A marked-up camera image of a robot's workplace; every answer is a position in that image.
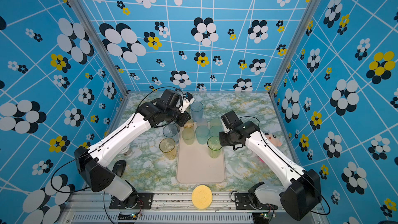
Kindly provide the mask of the grey-blue glass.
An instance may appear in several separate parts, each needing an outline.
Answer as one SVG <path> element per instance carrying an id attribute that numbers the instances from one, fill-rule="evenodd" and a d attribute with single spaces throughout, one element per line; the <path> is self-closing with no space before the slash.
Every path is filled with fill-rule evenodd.
<path id="1" fill-rule="evenodd" d="M 180 127 L 178 125 L 168 124 L 163 128 L 162 133 L 166 138 L 173 139 L 176 143 L 178 143 L 179 131 L 180 131 Z"/>

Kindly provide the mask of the tall green-teal glass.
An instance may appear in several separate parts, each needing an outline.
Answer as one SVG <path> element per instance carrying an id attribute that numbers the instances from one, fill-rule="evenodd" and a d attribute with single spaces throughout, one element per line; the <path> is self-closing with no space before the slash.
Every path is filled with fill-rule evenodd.
<path id="1" fill-rule="evenodd" d="M 209 129 L 209 136 L 210 137 L 212 137 L 212 136 L 219 136 L 219 133 L 220 132 L 222 132 L 223 131 L 223 129 L 222 129 L 222 127 L 220 127 L 220 126 L 212 126 L 210 129 Z"/>

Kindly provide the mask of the pale green glass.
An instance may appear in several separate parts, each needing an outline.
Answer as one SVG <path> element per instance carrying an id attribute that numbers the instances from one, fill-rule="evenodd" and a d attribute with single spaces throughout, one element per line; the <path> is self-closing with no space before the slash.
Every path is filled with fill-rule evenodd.
<path id="1" fill-rule="evenodd" d="M 187 128 L 182 131 L 182 138 L 187 145 L 192 145 L 195 141 L 195 131 L 193 128 Z"/>
<path id="2" fill-rule="evenodd" d="M 210 126 L 211 127 L 220 127 L 221 126 L 221 120 L 219 118 L 213 118 L 210 120 Z"/>

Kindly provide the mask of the green glass column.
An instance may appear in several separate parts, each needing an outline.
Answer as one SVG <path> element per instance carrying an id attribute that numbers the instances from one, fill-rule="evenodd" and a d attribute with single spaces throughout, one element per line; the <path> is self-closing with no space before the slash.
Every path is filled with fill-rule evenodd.
<path id="1" fill-rule="evenodd" d="M 218 136 L 211 136 L 207 141 L 207 146 L 211 158 L 217 158 L 221 155 L 222 146 Z"/>

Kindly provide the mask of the small amber glass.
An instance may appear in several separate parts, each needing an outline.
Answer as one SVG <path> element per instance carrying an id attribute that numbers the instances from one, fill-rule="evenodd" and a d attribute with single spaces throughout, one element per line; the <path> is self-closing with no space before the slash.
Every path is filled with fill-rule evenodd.
<path id="1" fill-rule="evenodd" d="M 188 120 L 185 124 L 184 124 L 184 128 L 185 129 L 189 129 L 192 128 L 194 126 L 194 121 L 192 119 Z"/>

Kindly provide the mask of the yellow glass column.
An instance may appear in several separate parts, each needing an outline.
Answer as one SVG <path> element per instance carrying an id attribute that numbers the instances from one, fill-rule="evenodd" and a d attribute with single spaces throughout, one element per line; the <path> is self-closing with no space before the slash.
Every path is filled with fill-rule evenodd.
<path id="1" fill-rule="evenodd" d="M 169 160 L 174 160 L 177 157 L 176 142 L 171 138 L 163 139 L 159 144 L 159 149 Z"/>

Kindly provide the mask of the tall teal glass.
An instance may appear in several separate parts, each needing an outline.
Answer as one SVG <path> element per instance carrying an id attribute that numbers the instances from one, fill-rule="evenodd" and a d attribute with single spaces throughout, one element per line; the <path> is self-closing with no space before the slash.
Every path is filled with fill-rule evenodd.
<path id="1" fill-rule="evenodd" d="M 199 144 L 205 145 L 209 137 L 209 128 L 207 126 L 198 126 L 195 130 L 196 139 Z"/>

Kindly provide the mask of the small clear glass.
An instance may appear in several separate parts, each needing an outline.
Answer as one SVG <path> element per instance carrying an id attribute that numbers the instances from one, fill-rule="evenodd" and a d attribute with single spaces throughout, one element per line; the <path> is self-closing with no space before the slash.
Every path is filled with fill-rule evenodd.
<path id="1" fill-rule="evenodd" d="M 204 119 L 204 118 L 200 118 L 200 119 L 197 121 L 197 126 L 198 126 L 198 127 L 200 127 L 200 126 L 205 126 L 205 127 L 207 127 L 207 126 L 208 126 L 208 120 L 207 120 L 207 119 Z"/>

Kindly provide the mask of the tall blue glass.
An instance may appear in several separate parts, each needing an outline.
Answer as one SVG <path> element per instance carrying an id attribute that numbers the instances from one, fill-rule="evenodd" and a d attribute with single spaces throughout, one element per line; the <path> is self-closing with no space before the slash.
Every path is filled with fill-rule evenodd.
<path id="1" fill-rule="evenodd" d="M 198 122 L 203 118 L 204 105 L 202 102 L 193 102 L 190 105 L 191 117 L 194 122 Z"/>

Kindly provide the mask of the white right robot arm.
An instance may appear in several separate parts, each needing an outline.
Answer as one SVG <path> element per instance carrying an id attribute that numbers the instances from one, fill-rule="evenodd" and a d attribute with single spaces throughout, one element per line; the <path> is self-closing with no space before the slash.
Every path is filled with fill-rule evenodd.
<path id="1" fill-rule="evenodd" d="M 285 156 L 252 121 L 222 116 L 224 131 L 219 133 L 221 146 L 247 147 L 275 173 L 282 189 L 270 189 L 259 182 L 248 191 L 253 208 L 281 206 L 293 219 L 300 221 L 322 200 L 320 177 L 305 170 Z"/>

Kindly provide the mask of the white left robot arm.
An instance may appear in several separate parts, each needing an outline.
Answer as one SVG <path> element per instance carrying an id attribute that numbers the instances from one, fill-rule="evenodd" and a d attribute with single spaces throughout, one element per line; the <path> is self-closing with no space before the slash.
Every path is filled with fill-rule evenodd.
<path id="1" fill-rule="evenodd" d="M 194 99 L 183 99 L 182 106 L 173 106 L 161 99 L 142 104 L 137 113 L 122 126 L 88 149 L 80 147 L 74 155 L 77 170 L 93 192 L 106 192 L 132 208 L 138 201 L 138 193 L 126 180 L 107 167 L 124 148 L 138 136 L 154 126 L 167 121 L 183 127 L 191 118 L 186 109 Z"/>

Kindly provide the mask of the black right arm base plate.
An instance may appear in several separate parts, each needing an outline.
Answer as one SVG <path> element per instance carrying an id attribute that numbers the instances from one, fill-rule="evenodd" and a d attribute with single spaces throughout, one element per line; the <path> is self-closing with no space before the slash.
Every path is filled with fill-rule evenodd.
<path id="1" fill-rule="evenodd" d="M 260 204 L 254 206 L 249 200 L 249 193 L 235 192 L 230 195 L 231 200 L 235 203 L 237 210 L 262 210 L 273 211 L 278 210 L 278 206 L 272 204 Z"/>

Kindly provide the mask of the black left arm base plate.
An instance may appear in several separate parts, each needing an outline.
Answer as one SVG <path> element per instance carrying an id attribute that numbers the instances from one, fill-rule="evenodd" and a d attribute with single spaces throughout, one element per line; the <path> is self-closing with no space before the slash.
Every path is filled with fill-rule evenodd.
<path id="1" fill-rule="evenodd" d="M 109 205 L 110 209 L 151 209 L 153 204 L 154 193 L 138 193 L 136 201 L 134 204 L 126 204 L 125 201 L 120 201 L 116 197 L 112 196 L 111 202 Z"/>

